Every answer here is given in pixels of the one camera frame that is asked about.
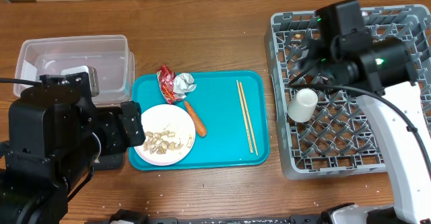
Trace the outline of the white paper cup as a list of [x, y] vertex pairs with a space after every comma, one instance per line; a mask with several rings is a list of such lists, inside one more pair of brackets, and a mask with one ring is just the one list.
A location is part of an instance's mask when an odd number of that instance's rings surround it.
[[301, 89], [288, 104], [288, 116], [295, 122], [311, 119], [318, 102], [317, 94], [308, 88]]

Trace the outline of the wooden chopstick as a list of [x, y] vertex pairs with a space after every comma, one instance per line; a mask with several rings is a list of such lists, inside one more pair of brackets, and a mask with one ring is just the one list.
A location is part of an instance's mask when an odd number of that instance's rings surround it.
[[256, 142], [256, 138], [255, 138], [255, 133], [254, 133], [254, 129], [253, 129], [251, 115], [250, 115], [250, 112], [248, 110], [248, 104], [246, 101], [246, 96], [245, 96], [243, 84], [241, 82], [240, 82], [240, 88], [242, 90], [242, 96], [243, 96], [244, 105], [245, 105], [245, 112], [246, 112], [246, 119], [248, 121], [248, 128], [249, 128], [249, 132], [250, 132], [250, 136], [251, 136], [251, 143], [252, 143], [252, 147], [253, 147], [253, 151], [254, 151], [253, 153], [256, 156], [259, 156], [259, 151], [257, 149], [257, 142]]
[[254, 151], [253, 151], [253, 147], [252, 147], [252, 143], [251, 143], [251, 136], [250, 136], [250, 132], [249, 132], [249, 128], [248, 128], [248, 121], [246, 119], [245, 105], [244, 105], [244, 100], [243, 100], [242, 90], [240, 88], [239, 80], [236, 80], [236, 84], [237, 84], [237, 89], [238, 89], [238, 96], [240, 99], [240, 106], [241, 106], [241, 110], [242, 110], [248, 146], [249, 146], [250, 153], [253, 153]]

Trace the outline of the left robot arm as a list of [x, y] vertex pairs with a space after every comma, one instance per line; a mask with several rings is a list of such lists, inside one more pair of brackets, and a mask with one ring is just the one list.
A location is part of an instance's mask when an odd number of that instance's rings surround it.
[[96, 73], [42, 75], [9, 107], [1, 144], [2, 223], [58, 223], [95, 161], [145, 141], [137, 102], [97, 107]]

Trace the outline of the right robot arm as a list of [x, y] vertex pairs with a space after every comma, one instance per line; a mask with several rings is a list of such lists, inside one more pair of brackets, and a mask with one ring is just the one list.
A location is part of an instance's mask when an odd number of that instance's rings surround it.
[[369, 211], [367, 223], [430, 222], [430, 133], [418, 72], [399, 38], [375, 40], [357, 0], [315, 11], [319, 38], [307, 45], [302, 70], [325, 78], [316, 89], [354, 94], [383, 156], [394, 203]]

